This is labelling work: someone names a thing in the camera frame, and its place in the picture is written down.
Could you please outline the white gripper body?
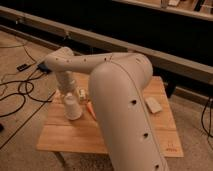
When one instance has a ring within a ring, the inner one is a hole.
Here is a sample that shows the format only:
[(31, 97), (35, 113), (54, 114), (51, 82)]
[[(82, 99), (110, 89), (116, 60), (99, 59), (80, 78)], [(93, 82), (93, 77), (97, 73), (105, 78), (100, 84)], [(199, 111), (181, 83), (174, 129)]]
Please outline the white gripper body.
[(76, 80), (69, 75), (57, 75), (58, 89), (61, 94), (74, 93), (76, 90)]

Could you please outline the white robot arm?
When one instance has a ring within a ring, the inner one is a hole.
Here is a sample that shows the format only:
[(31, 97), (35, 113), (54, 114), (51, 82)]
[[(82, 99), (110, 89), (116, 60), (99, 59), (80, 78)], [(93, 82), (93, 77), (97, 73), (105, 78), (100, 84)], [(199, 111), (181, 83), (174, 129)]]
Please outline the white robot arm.
[(146, 56), (126, 52), (76, 56), (62, 47), (45, 57), (45, 65), (56, 75), (72, 120), (82, 115), (82, 109), (69, 74), (89, 76), (89, 98), (115, 171), (169, 171), (141, 94), (153, 75)]

